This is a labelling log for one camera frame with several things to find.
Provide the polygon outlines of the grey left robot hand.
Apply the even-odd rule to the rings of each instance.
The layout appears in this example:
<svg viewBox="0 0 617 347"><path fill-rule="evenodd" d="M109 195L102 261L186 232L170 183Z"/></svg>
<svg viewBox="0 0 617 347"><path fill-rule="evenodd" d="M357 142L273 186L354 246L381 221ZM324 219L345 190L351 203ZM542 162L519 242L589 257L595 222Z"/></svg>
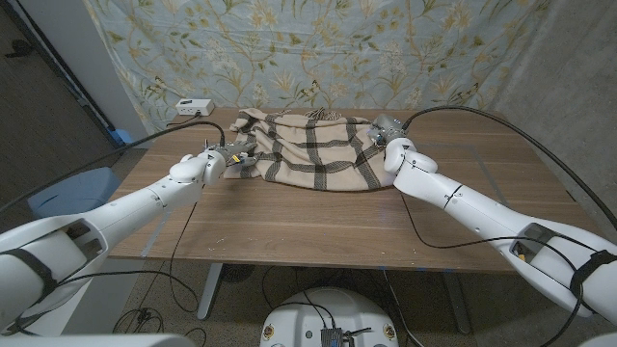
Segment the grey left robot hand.
<svg viewBox="0 0 617 347"><path fill-rule="evenodd" d="M217 151L227 160L227 166L240 165L242 167L253 166L257 159L254 157L256 143L236 141L224 145L212 145L207 150Z"/></svg>

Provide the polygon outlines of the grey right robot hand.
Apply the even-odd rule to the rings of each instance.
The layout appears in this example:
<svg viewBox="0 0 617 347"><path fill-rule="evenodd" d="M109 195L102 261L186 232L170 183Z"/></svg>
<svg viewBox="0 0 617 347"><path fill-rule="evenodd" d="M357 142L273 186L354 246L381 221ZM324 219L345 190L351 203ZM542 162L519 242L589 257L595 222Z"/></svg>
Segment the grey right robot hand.
<svg viewBox="0 0 617 347"><path fill-rule="evenodd" d="M380 114L367 130L368 138L378 147L386 147L391 141L398 138L406 138L407 133L403 129L400 120L386 114Z"/></svg>

